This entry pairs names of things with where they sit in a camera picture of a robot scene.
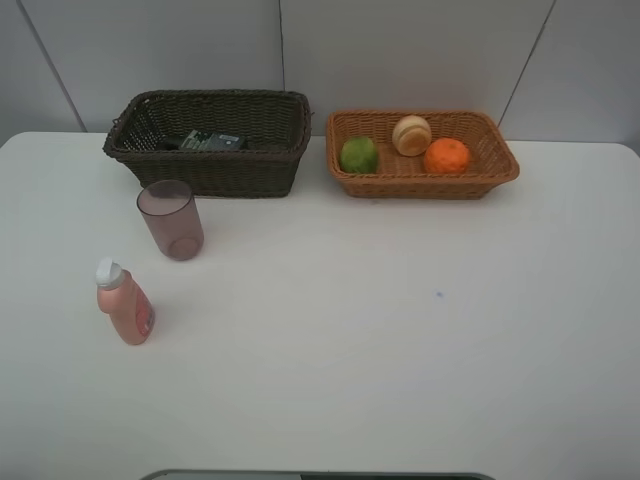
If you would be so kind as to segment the green lime fruit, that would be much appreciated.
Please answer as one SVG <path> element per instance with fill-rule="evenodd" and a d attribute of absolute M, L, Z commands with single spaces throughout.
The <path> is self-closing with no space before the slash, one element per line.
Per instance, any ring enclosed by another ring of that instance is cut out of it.
<path fill-rule="evenodd" d="M 374 174 L 379 154 L 373 140 L 366 136 L 352 137 L 342 146 L 339 164 L 341 170 L 353 174 Z"/>

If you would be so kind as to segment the brown bread bun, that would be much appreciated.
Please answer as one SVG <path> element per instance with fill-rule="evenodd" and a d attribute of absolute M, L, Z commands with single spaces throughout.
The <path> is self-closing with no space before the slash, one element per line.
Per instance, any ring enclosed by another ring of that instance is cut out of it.
<path fill-rule="evenodd" d="M 431 142 L 431 126 L 420 116 L 404 116 L 394 126 L 392 143 L 402 156 L 415 157 L 422 155 L 426 152 Z"/>

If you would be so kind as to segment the orange tangerine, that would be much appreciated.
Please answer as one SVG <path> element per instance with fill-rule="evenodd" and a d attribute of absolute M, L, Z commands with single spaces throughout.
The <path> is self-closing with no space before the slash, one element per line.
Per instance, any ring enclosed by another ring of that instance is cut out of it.
<path fill-rule="evenodd" d="M 425 153 L 424 166 L 433 174 L 463 174 L 471 162 L 468 147 L 453 138 L 439 138 L 431 143 Z"/>

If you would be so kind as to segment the translucent purple plastic cup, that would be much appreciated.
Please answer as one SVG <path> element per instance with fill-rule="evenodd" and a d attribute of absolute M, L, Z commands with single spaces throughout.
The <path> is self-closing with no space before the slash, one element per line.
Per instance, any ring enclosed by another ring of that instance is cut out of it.
<path fill-rule="evenodd" d="M 204 233 L 188 184 L 179 180 L 152 183 L 139 193 L 136 205 L 163 255 L 186 261 L 199 254 Z"/>

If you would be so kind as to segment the black rectangular bottle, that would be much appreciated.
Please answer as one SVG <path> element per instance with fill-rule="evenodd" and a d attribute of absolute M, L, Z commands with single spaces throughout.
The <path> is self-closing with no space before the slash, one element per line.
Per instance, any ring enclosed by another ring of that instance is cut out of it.
<path fill-rule="evenodd" d="M 239 151 L 247 148 L 243 136 L 219 132 L 191 130 L 185 136 L 170 135 L 160 140 L 157 150 L 166 151 Z"/>

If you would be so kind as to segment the pink bottle white cap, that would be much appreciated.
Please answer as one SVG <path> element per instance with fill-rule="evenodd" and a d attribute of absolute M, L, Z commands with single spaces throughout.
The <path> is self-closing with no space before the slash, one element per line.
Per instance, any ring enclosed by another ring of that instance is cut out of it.
<path fill-rule="evenodd" d="M 128 345 L 143 344 L 155 325 L 155 311 L 131 273 L 111 258 L 102 259 L 95 274 L 97 304 Z"/>

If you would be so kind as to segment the orange wicker basket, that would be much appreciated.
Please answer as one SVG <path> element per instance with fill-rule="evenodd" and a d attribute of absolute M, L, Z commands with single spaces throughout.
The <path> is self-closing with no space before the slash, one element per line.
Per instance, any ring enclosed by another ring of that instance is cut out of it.
<path fill-rule="evenodd" d="M 420 116 L 430 124 L 432 142 L 453 138 L 464 143 L 471 153 L 467 171 L 433 174 L 424 166 L 426 152 L 415 157 L 400 155 L 393 146 L 392 132 L 395 124 L 407 115 Z M 358 136 L 371 138 L 378 149 L 378 168 L 374 174 L 341 170 L 342 146 Z M 493 120 L 483 113 L 464 110 L 336 111 L 327 120 L 326 153 L 333 178 L 346 194 L 362 198 L 480 199 L 520 174 L 519 164 Z"/>

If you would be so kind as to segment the dark brown wicker basket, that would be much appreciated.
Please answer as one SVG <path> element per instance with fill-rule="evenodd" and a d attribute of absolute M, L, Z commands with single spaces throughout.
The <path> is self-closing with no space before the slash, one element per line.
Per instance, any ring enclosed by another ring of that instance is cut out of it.
<path fill-rule="evenodd" d="M 243 136 L 239 151 L 166 151 L 191 130 Z M 134 97 L 107 134 L 104 153 L 141 186 L 181 180 L 201 197 L 281 198 L 293 186 L 311 136 L 305 95 L 277 90 L 153 90 Z"/>

